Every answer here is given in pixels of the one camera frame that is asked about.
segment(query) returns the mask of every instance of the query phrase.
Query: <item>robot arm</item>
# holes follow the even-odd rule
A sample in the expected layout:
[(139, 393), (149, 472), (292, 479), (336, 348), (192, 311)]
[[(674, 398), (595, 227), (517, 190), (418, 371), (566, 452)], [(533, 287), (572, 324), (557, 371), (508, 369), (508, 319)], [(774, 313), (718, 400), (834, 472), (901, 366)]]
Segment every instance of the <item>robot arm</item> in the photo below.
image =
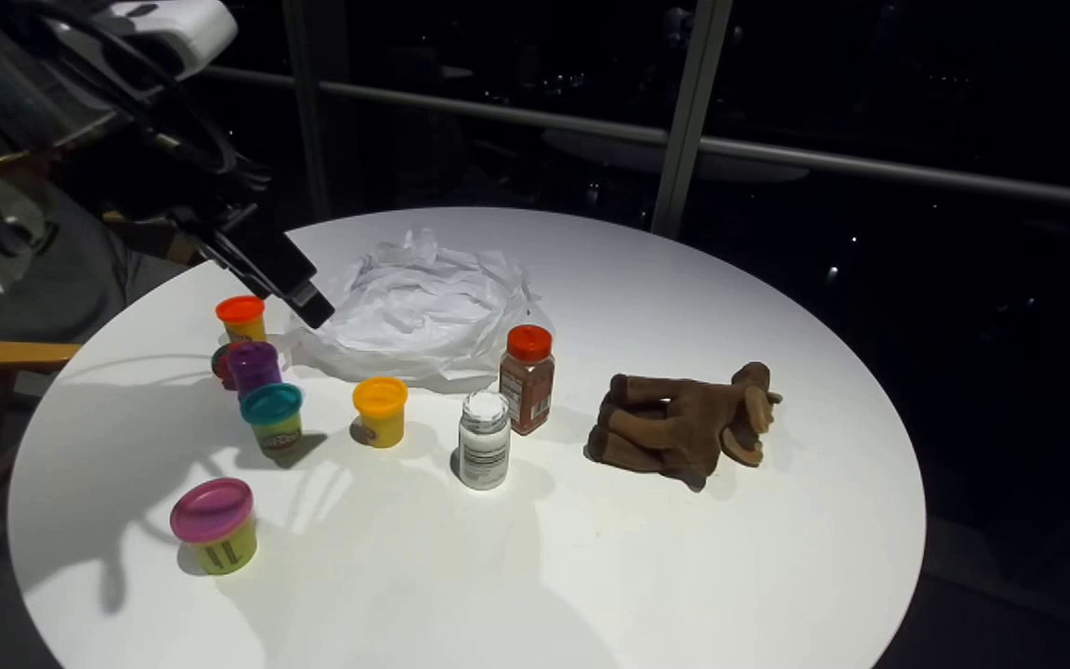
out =
[[(288, 302), (308, 325), (319, 326), (332, 316), (332, 305), (311, 284), (314, 264), (284, 232), (259, 225), (257, 207), (249, 198), (243, 201), (234, 196), (242, 191), (264, 189), (270, 179), (264, 168), (236, 152), (208, 111), (179, 85), (179, 79), (200, 72), (236, 33), (233, 17), (219, 0), (0, 0), (0, 29), (13, 44), (50, 69), (81, 105), (135, 123), (151, 147), (202, 170), (202, 185), (209, 189), (216, 186), (217, 178), (211, 174), (235, 183), (238, 187), (225, 189), (226, 196), (200, 198), (207, 202), (204, 207), (186, 203), (171, 208), (165, 212), (166, 219), (257, 295), (273, 294)], [(208, 138), (207, 145), (197, 145), (153, 122), (149, 98), (156, 92), (181, 103), (200, 127), (194, 136)], [(46, 108), (43, 103), (33, 107)], [(73, 131), (71, 136), (81, 128)], [(39, 143), (48, 147), (30, 150), (43, 152), (67, 140), (46, 137)], [(0, 211), (0, 253), (26, 256), (33, 250), (31, 242)]]

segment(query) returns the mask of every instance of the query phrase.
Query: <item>teal lid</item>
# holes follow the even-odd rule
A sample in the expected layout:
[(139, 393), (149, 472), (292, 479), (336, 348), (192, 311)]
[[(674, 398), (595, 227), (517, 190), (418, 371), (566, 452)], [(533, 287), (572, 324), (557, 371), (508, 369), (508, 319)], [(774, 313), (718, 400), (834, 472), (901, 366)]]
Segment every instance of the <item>teal lid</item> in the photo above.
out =
[(242, 416), (251, 425), (275, 425), (291, 419), (305, 397), (292, 384), (268, 384), (250, 391), (242, 401)]

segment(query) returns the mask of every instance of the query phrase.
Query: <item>brown plush toy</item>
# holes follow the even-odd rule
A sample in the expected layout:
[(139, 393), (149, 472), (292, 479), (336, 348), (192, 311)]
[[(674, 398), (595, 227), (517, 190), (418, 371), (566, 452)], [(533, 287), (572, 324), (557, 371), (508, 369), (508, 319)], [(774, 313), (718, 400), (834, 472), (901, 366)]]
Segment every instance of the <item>brown plush toy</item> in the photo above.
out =
[(701, 488), (721, 452), (748, 467), (760, 465), (759, 435), (770, 427), (773, 406), (781, 401), (761, 362), (739, 369), (731, 385), (618, 374), (585, 453), (591, 460), (658, 471)]

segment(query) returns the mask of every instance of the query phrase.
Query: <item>orange cap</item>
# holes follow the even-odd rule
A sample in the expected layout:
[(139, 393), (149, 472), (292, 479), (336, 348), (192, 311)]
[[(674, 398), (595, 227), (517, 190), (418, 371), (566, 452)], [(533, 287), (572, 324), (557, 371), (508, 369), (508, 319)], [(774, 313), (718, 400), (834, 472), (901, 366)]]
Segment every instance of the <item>orange cap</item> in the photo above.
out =
[(263, 316), (266, 306), (255, 295), (238, 295), (217, 302), (214, 309), (221, 322), (246, 322)]
[(519, 325), (506, 335), (506, 352), (522, 362), (538, 362), (552, 354), (552, 334), (539, 325)]
[(353, 408), (370, 419), (387, 419), (403, 410), (407, 385), (395, 377), (366, 378), (353, 389)]

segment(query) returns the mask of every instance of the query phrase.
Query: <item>white tissue paper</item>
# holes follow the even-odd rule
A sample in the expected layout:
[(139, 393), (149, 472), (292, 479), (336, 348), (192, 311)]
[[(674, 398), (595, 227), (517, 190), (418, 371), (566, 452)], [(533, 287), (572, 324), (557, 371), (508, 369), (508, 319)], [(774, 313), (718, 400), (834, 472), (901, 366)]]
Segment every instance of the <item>white tissue paper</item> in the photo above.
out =
[(522, 267), (501, 250), (442, 249), (431, 229), (379, 245), (320, 289), (336, 313), (315, 331), (292, 317), (292, 363), (318, 363), (348, 380), (480, 378), (485, 385), (496, 377), (510, 328), (552, 329)]

